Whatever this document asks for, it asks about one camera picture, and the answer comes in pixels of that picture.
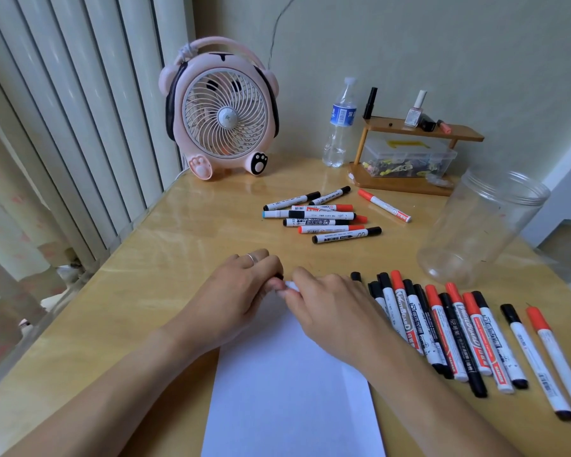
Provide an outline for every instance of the sheet of paper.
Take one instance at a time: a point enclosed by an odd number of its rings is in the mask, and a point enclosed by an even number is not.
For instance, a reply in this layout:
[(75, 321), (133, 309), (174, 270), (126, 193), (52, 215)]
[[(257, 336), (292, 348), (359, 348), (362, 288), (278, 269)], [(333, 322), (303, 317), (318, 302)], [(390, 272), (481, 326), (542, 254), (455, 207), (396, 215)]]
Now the sheet of paper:
[(306, 337), (275, 293), (220, 350), (202, 457), (384, 456), (366, 379)]

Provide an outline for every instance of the silver ring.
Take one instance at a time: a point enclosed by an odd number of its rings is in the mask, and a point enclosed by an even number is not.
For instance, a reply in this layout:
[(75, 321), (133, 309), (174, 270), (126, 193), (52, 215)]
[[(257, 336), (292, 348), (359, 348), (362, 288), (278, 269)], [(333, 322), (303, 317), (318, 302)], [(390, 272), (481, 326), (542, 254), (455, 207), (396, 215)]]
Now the silver ring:
[(258, 259), (251, 253), (246, 253), (246, 256), (249, 256), (254, 264), (258, 262)]

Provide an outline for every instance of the pink fan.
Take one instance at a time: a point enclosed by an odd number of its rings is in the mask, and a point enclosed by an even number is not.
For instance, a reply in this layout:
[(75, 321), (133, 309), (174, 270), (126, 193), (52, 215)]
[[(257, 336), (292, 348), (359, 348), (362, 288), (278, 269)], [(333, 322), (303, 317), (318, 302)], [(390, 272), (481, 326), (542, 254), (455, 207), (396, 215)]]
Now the pink fan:
[[(204, 46), (227, 45), (241, 53), (198, 54)], [(166, 100), (167, 133), (192, 172), (208, 180), (219, 168), (243, 167), (259, 175), (264, 153), (279, 132), (279, 84), (248, 48), (210, 36), (180, 49), (159, 77)]]

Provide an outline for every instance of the plastic water bottle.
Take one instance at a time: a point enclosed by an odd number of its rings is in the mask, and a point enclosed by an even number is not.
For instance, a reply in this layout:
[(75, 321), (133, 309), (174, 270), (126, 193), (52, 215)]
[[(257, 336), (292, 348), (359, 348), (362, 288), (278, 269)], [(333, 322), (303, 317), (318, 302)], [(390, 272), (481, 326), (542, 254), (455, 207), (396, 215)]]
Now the plastic water bottle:
[(358, 110), (353, 91), (356, 81), (357, 79), (353, 76), (345, 78), (345, 87), (332, 106), (330, 118), (332, 134), (324, 147), (324, 155), (321, 159), (328, 167), (338, 168), (345, 161), (345, 143)]

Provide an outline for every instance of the fan ear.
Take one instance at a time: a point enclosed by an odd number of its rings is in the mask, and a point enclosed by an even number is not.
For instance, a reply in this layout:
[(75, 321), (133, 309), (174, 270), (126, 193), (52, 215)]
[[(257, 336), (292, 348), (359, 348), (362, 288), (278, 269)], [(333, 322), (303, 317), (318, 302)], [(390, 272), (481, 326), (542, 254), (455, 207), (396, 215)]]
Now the fan ear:
[(165, 66), (163, 70), (161, 70), (161, 74), (159, 75), (159, 90), (163, 96), (167, 96), (169, 94), (171, 83), (179, 69), (180, 66), (171, 65)]
[(267, 82), (271, 85), (273, 94), (277, 97), (279, 95), (279, 83), (277, 83), (277, 77), (275, 77), (275, 74), (270, 70), (263, 70), (262, 73), (264, 74)]

